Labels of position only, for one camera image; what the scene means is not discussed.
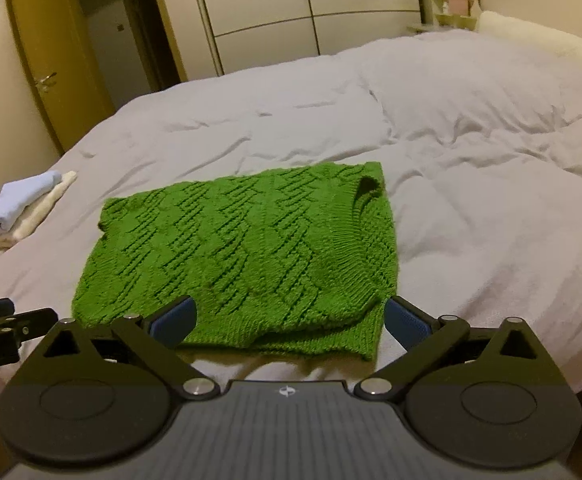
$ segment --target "green knitted sweater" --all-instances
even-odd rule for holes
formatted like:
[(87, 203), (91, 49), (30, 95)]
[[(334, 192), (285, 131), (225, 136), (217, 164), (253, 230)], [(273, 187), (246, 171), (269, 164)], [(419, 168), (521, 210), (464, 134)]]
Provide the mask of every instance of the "green knitted sweater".
[(188, 294), (184, 346), (375, 358), (394, 294), (391, 207), (378, 162), (181, 182), (106, 201), (73, 300), (87, 326)]

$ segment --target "pink box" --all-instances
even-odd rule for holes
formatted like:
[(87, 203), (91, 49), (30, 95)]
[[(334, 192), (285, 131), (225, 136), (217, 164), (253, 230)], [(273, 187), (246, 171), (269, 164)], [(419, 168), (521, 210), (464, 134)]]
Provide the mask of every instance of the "pink box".
[(448, 0), (449, 14), (459, 14), (460, 16), (468, 16), (471, 9), (469, 0)]

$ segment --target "gray ribbed plate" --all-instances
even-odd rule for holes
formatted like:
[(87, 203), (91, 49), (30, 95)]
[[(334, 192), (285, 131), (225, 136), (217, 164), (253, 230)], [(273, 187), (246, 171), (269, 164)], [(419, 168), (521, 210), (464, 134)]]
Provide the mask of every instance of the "gray ribbed plate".
[(66, 478), (574, 480), (575, 477), (558, 463), (525, 472), (486, 472), (452, 463), (414, 439), (391, 406), (356, 399), (339, 382), (237, 381), (217, 399), (184, 405), (161, 440), (124, 463), (80, 473), (41, 472), (18, 465), (4, 480)]

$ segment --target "white logo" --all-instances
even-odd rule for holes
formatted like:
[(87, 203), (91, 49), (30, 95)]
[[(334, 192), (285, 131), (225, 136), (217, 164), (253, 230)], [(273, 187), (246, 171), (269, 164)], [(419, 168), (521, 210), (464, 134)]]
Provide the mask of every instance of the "white logo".
[(282, 386), (280, 388), (280, 395), (285, 396), (286, 398), (291, 397), (295, 393), (295, 388), (292, 386)]

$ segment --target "stack of folded clothes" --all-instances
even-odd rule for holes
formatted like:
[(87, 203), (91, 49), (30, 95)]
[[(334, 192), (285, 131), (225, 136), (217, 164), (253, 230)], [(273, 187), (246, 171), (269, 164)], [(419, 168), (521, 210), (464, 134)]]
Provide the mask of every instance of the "stack of folded clothes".
[(0, 250), (32, 234), (76, 177), (74, 171), (47, 171), (5, 184), (0, 192)]

